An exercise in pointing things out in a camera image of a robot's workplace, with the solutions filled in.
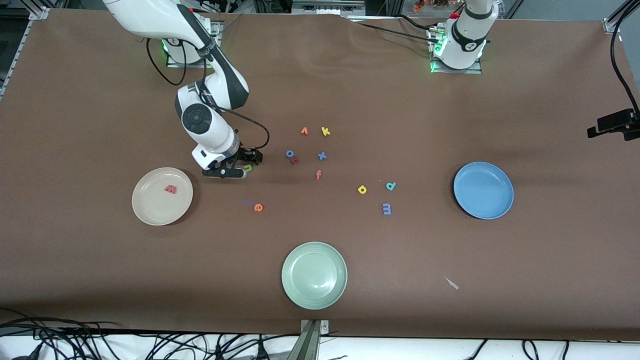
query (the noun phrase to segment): blue plate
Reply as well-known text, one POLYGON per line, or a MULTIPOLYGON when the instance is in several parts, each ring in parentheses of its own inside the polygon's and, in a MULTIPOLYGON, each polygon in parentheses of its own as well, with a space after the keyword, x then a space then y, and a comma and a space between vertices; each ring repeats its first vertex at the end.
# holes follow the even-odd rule
POLYGON ((480 161, 466 164, 458 171, 453 192, 467 213, 485 220, 501 217, 513 204, 513 185, 507 174, 480 161))

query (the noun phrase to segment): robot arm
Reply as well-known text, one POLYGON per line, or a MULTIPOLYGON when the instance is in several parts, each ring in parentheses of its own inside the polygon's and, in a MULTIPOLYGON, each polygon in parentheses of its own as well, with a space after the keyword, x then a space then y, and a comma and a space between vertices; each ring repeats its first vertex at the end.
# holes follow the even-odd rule
POLYGON ((123 28, 145 38, 177 38, 197 49, 212 39, 198 19, 184 5, 170 0, 104 0, 123 28))
POLYGON ((496 0, 467 0, 457 19, 442 24, 442 44, 434 56, 453 69, 466 69, 482 56, 489 29, 498 17, 496 0))
POLYGON ((113 17, 131 33, 147 38, 174 38, 192 44, 198 55, 214 69, 214 73, 205 79, 205 87, 217 105, 228 109, 244 106, 249 97, 249 86, 189 8, 171 0, 103 1, 113 17))
POLYGON ((186 6, 172 0, 103 1, 131 33, 188 42, 211 64, 211 75, 178 90, 175 110, 187 134, 198 143, 191 154, 205 176, 244 178, 246 172, 236 168, 236 161, 257 164, 262 161, 262 154, 243 147, 220 112, 244 106, 249 87, 200 20, 186 6))

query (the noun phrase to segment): white plate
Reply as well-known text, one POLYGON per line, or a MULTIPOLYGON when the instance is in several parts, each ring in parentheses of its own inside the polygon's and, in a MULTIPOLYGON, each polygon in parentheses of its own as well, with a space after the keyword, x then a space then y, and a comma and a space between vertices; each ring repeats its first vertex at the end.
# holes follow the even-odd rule
POLYGON ((347 286, 347 265, 329 244, 304 243, 289 253, 282 267, 282 286, 296 305, 320 310, 333 305, 347 286))
POLYGON ((176 168, 157 168, 143 176, 131 197, 138 219, 149 225, 166 225, 187 212, 193 199, 193 185, 187 174, 176 168), (175 186, 175 194, 165 191, 175 186))

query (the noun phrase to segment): black wire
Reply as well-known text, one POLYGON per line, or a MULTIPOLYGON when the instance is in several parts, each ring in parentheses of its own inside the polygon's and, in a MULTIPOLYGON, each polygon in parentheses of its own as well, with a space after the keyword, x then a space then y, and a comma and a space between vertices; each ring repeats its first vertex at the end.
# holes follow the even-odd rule
POLYGON ((634 111, 636 112, 636 116, 640 116, 640 110, 638 110, 638 104, 636 102, 636 98, 634 97, 634 94, 631 92, 631 89, 629 88, 627 81, 625 81, 625 78, 620 73, 620 69, 618 68, 618 64, 616 63, 615 45, 616 45, 616 37, 618 36, 618 30, 620 29, 620 25, 627 18, 627 16, 629 16, 631 12, 633 12, 636 9, 636 7, 638 7, 639 4, 640 4, 640 0, 629 4, 627 9, 625 9, 625 11, 622 13, 622 16, 620 16, 620 19, 618 19, 618 22, 616 23, 616 28, 613 31, 613 34, 611 35, 611 65, 613 66, 613 71, 615 71, 618 77, 618 80, 620 80, 620 83, 622 83, 622 86, 625 88, 625 91, 627 92, 627 96, 629 96, 629 100, 631 100, 631 105, 633 106, 634 111))
POLYGON ((206 7, 208 7, 209 9, 211 9, 211 10, 213 10, 213 11, 217 12, 217 13, 219 13, 219 12, 220 12, 220 10, 215 9, 213 6, 211 6, 211 5, 209 5, 209 4, 205 4, 205 3, 204 3, 204 0, 198 0, 198 2, 200 3, 200 6, 203 6, 203 7, 204 7, 204 6, 206 6, 206 7))
POLYGON ((566 345, 564 346, 564 351, 562 353, 562 360, 566 360, 566 353, 569 352, 569 340, 565 340, 566 345))
POLYGON ((98 334, 99 337, 102 339, 102 342, 107 346, 107 348, 109 349, 109 351, 111 352, 111 354, 113 354, 113 357, 116 358, 116 360, 121 360, 116 353, 113 351, 113 349, 111 348, 111 345, 109 345, 109 342, 107 341, 107 339, 105 338, 105 335, 102 334, 102 329, 100 328, 100 324, 96 323, 95 324, 96 328, 98 329, 98 334))
POLYGON ((236 349, 238 349, 238 348, 241 348, 241 347, 244 347, 245 345, 247 345, 247 346, 245 346, 244 348, 242 348, 240 351, 238 351, 238 352, 236 352, 235 354, 233 354, 233 355, 231 355, 230 357, 228 357, 226 360, 231 360, 231 359, 233 359, 235 356, 237 356, 237 355, 238 355, 238 354, 240 354, 241 352, 245 351, 246 349, 248 349, 248 348, 250 348, 250 347, 252 347, 252 346, 257 345, 258 343, 263 343, 263 342, 265 342, 265 341, 267 341, 267 340, 271 340, 271 339, 284 338, 284 337, 286 337, 286 336, 300 336, 300 334, 283 334, 283 335, 276 335, 276 336, 272 336, 272 337, 270 337, 270 338, 266 338, 266 339, 263 339, 263 340, 258 340, 258 339, 249 340, 249 341, 247 341, 246 343, 243 343, 243 344, 241 344, 241 345, 238 345, 238 346, 236 346, 236 347, 234 347, 234 348, 230 348, 229 350, 227 350, 226 352, 231 352, 231 351, 234 351, 234 350, 236 350, 236 349))
MULTIPOLYGON (((160 338, 160 336, 159 336, 159 335, 140 335, 140 334, 136 334, 135 332, 126 331, 125 329, 123 329, 123 331, 125 331, 125 332, 126 332, 126 333, 128 333, 128 334, 138 336, 138 337, 140 337, 140 338, 156 338, 156 339, 160 338)), ((162 338, 162 339, 165 339, 165 340, 166 340, 166 341, 168 341, 169 343, 175 343, 175 344, 178 344, 178 345, 184 345, 185 347, 193 348, 193 349, 196 349, 196 350, 200 350, 200 351, 202 351, 202 349, 201 349, 201 348, 199 348, 199 347, 196 347, 196 346, 193 346, 193 345, 189 345, 189 344, 185 344, 185 343, 180 342, 180 341, 177 341, 177 340, 173 340, 173 339, 170 339, 170 338, 162 338)), ((208 352, 208 351, 205 351, 205 353, 206 353, 206 354, 208 354, 208 355, 216 355, 216 353, 215 353, 215 352, 208 352)))
POLYGON ((476 349, 476 351, 474 352, 473 355, 471 355, 470 358, 468 358, 467 360, 476 360, 476 357, 478 356, 478 354, 480 354, 480 350, 482 350, 482 348, 484 347, 484 344, 486 344, 486 342, 489 341, 489 339, 484 339, 480 345, 478 345, 478 348, 476 349))
MULTIPOLYGON (((262 334, 260 334, 260 336, 258 337, 258 340, 262 341, 262 334)), ((267 360, 271 360, 271 357, 269 357, 269 353, 267 352, 267 350, 264 349, 264 344, 261 343, 261 345, 264 353, 267 355, 267 360)))
POLYGON ((403 15, 403 14, 401 14, 401 13, 396 14, 396 15, 391 15, 391 16, 392 16, 392 17, 401 17, 401 18, 403 18, 404 20, 407 20, 411 25, 415 26, 416 28, 423 29, 423 30, 428 30, 430 26, 433 26, 433 25, 437 25, 437 24, 438 24, 438 23, 436 22, 435 24, 427 25, 427 26, 425 26, 425 25, 420 25, 420 24, 418 24, 417 22, 413 21, 413 19, 411 19, 409 16, 403 15))
POLYGON ((147 55, 149 55, 149 60, 151 60, 151 64, 153 64, 153 66, 156 68, 156 71, 158 71, 158 74, 160 74, 160 76, 162 76, 162 78, 165 79, 167 83, 169 83, 169 84, 171 84, 173 86, 178 86, 178 85, 182 84, 182 82, 184 81, 184 76, 187 74, 187 52, 184 49, 184 42, 181 41, 181 44, 182 44, 182 55, 184 56, 184 68, 182 69, 182 77, 180 78, 179 82, 174 83, 173 81, 169 80, 162 73, 162 71, 160 71, 160 69, 158 68, 158 66, 154 62, 153 57, 151 57, 151 51, 149 50, 149 42, 150 41, 151 41, 151 39, 147 38, 147 55))
MULTIPOLYGON (((205 80, 205 78, 207 77, 207 60, 206 60, 206 59, 202 59, 202 62, 203 62, 203 64, 204 64, 204 73, 202 74, 202 84, 204 85, 204 80, 205 80)), ((200 101, 201 101, 203 104, 207 104, 207 102, 205 102, 205 101, 204 101, 204 99, 202 98, 202 93, 201 93, 201 92, 198 92, 198 96, 200 97, 200 101)), ((230 110, 230 109, 222 108, 222 107, 220 107, 220 106, 218 106, 218 105, 216 105, 216 104, 213 104, 213 108, 214 108, 214 109, 217 109, 217 110, 225 111, 225 112, 227 112, 227 113, 231 113, 231 114, 233 114, 233 115, 235 115, 235 116, 237 116, 237 117, 240 117, 240 118, 242 118, 242 119, 247 120, 248 122, 252 122, 252 123, 254 123, 254 124, 256 124, 256 125, 260 126, 260 127, 264 130, 264 132, 265 132, 265 133, 267 133, 267 140, 265 140, 265 141, 264 141, 264 144, 262 144, 262 145, 260 145, 260 146, 256 146, 256 147, 255 147, 256 149, 261 149, 261 148, 263 148, 263 147, 267 146, 267 144, 269 143, 269 139, 271 138, 271 134, 269 133, 269 129, 267 129, 267 127, 266 127, 266 126, 264 126, 264 125, 262 125, 261 123, 259 123, 259 122, 255 121, 255 120, 251 119, 250 117, 246 117, 246 116, 244 116, 244 115, 242 115, 242 114, 240 114, 240 113, 237 113, 237 112, 235 112, 235 111, 233 111, 233 110, 230 110)))
POLYGON ((207 337, 203 336, 202 340, 204 340, 204 356, 202 358, 202 360, 205 360, 207 358, 207 352, 209 351, 209 343, 207 342, 207 337))
POLYGON ((382 9, 385 7, 385 5, 387 4, 388 0, 385 0, 384 3, 382 3, 382 6, 380 6, 380 9, 378 9, 378 12, 376 13, 376 16, 380 15, 380 12, 382 11, 382 9))
POLYGON ((235 340, 238 340, 240 338, 240 336, 242 336, 242 335, 236 335, 231 340, 227 341, 224 345, 222 345, 222 351, 227 351, 229 346, 231 346, 231 344, 233 344, 233 342, 235 340))
POLYGON ((533 341, 531 340, 522 340, 522 351, 524 351, 524 354, 529 358, 529 360, 540 360, 540 357, 538 356, 538 349, 536 348, 536 344, 533 343, 533 341), (533 352, 535 354, 535 359, 533 357, 531 357, 531 355, 529 355, 529 352, 527 351, 527 343, 531 343, 531 346, 533 347, 533 352))
POLYGON ((382 31, 386 31, 386 32, 389 32, 389 33, 398 34, 398 35, 402 35, 402 36, 406 36, 406 37, 410 37, 410 38, 416 38, 416 39, 424 40, 424 41, 427 41, 427 42, 438 42, 436 39, 432 39, 432 38, 419 37, 419 36, 416 36, 416 35, 402 33, 400 31, 396 31, 396 30, 381 28, 379 26, 373 26, 373 25, 369 25, 369 24, 362 24, 361 22, 359 22, 359 24, 362 25, 362 26, 366 26, 368 28, 378 29, 378 30, 382 30, 382 31))
POLYGON ((78 348, 77 345, 74 344, 74 342, 67 335, 65 335, 64 333, 62 333, 60 331, 54 331, 53 329, 51 329, 49 327, 46 327, 43 322, 44 321, 54 321, 54 322, 61 322, 61 323, 74 323, 76 325, 81 325, 82 327, 87 327, 84 323, 76 322, 76 321, 73 321, 73 320, 67 320, 67 319, 46 318, 46 317, 31 317, 31 316, 28 316, 27 314, 22 313, 22 312, 20 312, 18 310, 9 309, 7 307, 0 307, 0 310, 6 311, 6 312, 9 312, 9 313, 14 313, 14 314, 22 316, 22 318, 2 323, 2 324, 0 324, 0 327, 2 327, 2 328, 6 328, 6 327, 18 327, 18 328, 20 328, 20 327, 22 327, 22 328, 27 328, 27 329, 29 329, 29 328, 38 329, 38 330, 40 330, 40 340, 42 341, 42 343, 44 343, 48 347, 51 347, 55 351, 56 358, 58 357, 58 355, 57 355, 58 353, 60 353, 64 358, 67 358, 67 356, 55 346, 55 344, 53 343, 53 339, 48 339, 49 341, 51 341, 51 343, 48 343, 47 339, 45 339, 42 336, 43 332, 47 333, 47 335, 49 335, 49 333, 53 333, 57 337, 65 340, 72 347, 72 349, 74 350, 74 355, 75 356, 76 356, 76 354, 79 354, 79 357, 81 357, 83 360, 87 359, 87 356, 84 353, 84 351, 82 350, 82 348, 78 348), (30 322, 31 324, 23 324, 23 323, 21 324, 21 322, 25 322, 25 321, 30 322))
MULTIPOLYGON (((93 337, 91 335, 91 332, 89 331, 90 328, 87 326, 88 323, 77 322, 75 320, 69 320, 69 319, 51 318, 51 317, 46 317, 46 316, 36 316, 36 317, 27 316, 27 317, 25 317, 26 316, 25 314, 22 314, 22 313, 20 313, 18 311, 14 311, 14 310, 11 310, 11 309, 6 309, 6 308, 0 308, 0 309, 3 309, 5 311, 10 311, 10 312, 13 312, 13 313, 16 313, 16 314, 19 314, 19 315, 23 316, 23 318, 19 318, 19 319, 16 319, 16 320, 5 322, 3 325, 10 325, 10 324, 15 324, 15 323, 20 323, 20 322, 23 322, 23 321, 30 321, 30 322, 33 322, 33 323, 40 322, 42 324, 42 327, 45 327, 44 326, 44 322, 61 322, 61 323, 70 323, 70 324, 73 324, 73 325, 80 326, 82 329, 84 329, 84 331, 87 333, 87 335, 89 335, 89 337, 91 337, 92 343, 93 343, 93 347, 97 348, 97 346, 95 344, 95 341, 93 340, 93 337)), ((92 324, 96 325, 99 328, 99 322, 94 322, 92 324)), ((102 360, 100 355, 96 354, 93 351, 93 349, 91 348, 91 346, 87 346, 87 348, 89 349, 89 352, 91 352, 91 354, 92 354, 92 356, 94 358, 96 358, 98 360, 102 360)))
POLYGON ((512 5, 511 9, 509 9, 507 19, 513 19, 513 17, 516 15, 516 12, 518 12, 518 10, 520 9, 520 6, 522 5, 522 3, 524 3, 524 0, 517 0, 517 1, 518 2, 512 5))
POLYGON ((183 344, 180 344, 180 346, 176 347, 173 351, 171 351, 170 353, 166 354, 164 356, 164 360, 169 359, 169 357, 171 357, 171 355, 174 355, 174 354, 176 354, 176 353, 178 353, 180 351, 183 351, 183 350, 191 350, 193 352, 193 360, 195 360, 195 358, 196 358, 195 350, 193 350, 192 348, 183 348, 183 347, 186 347, 187 343, 189 343, 190 341, 193 341, 193 340, 195 340, 195 339, 197 339, 197 338, 199 338, 201 336, 204 336, 204 334, 198 334, 198 335, 192 337, 191 339, 185 341, 183 344))
MULTIPOLYGON (((84 338, 84 337, 82 337, 82 336, 76 336, 75 338, 72 338, 72 339, 74 339, 74 340, 76 341, 76 343, 77 343, 77 345, 78 345, 78 347, 79 347, 80 349, 82 349, 83 347, 85 347, 85 346, 86 346, 86 347, 87 347, 87 349, 89 350, 89 352, 91 353, 91 356, 93 356, 94 358, 96 358, 96 359, 98 359, 98 360, 102 360, 102 357, 100 356, 100 352, 98 352, 98 353, 96 354, 96 353, 93 351, 93 349, 91 348, 91 346, 89 345, 89 343, 88 343, 88 341, 87 341, 87 340, 88 340, 87 338, 84 338)), ((95 346, 95 341, 93 341, 93 340, 92 340, 92 342, 93 342, 93 347, 94 347, 94 348, 96 348, 96 351, 97 351, 97 347, 95 346)))
MULTIPOLYGON (((179 338, 181 336, 182 336, 181 334, 174 335, 172 340, 176 340, 177 338, 179 338)), ((161 339, 161 341, 158 344, 154 344, 154 347, 151 348, 151 351, 149 351, 149 353, 147 354, 147 357, 145 358, 145 360, 153 359, 154 355, 156 355, 163 347, 169 345, 170 342, 167 341, 167 339, 171 338, 171 337, 172 337, 172 335, 169 335, 166 338, 162 338, 162 337, 158 336, 158 338, 161 339)))
POLYGON ((20 334, 24 334, 25 332, 33 332, 33 330, 27 329, 27 330, 15 331, 15 332, 7 332, 6 334, 0 335, 0 338, 3 336, 20 335, 20 334))

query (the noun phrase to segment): brown paper surface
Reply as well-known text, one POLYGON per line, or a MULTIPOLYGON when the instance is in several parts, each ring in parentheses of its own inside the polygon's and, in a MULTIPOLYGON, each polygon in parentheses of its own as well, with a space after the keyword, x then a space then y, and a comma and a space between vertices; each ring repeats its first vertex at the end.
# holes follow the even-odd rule
MULTIPOLYGON (((223 50, 250 86, 238 111, 271 142, 247 179, 222 181, 200 175, 178 88, 144 42, 108 12, 52 10, 0 102, 0 304, 136 329, 286 333, 319 318, 341 335, 638 339, 640 141, 586 137, 629 107, 610 35, 599 22, 505 20, 490 36, 481 76, 432 74, 419 40, 333 15, 241 16, 223 50), (471 161, 511 178, 504 217, 457 205, 452 179, 471 161), (185 171, 195 194, 176 224, 152 227, 131 192, 159 167, 185 171), (320 311, 280 281, 306 241, 348 266, 344 295, 320 311)), ((264 141, 225 118, 244 143, 264 141)))

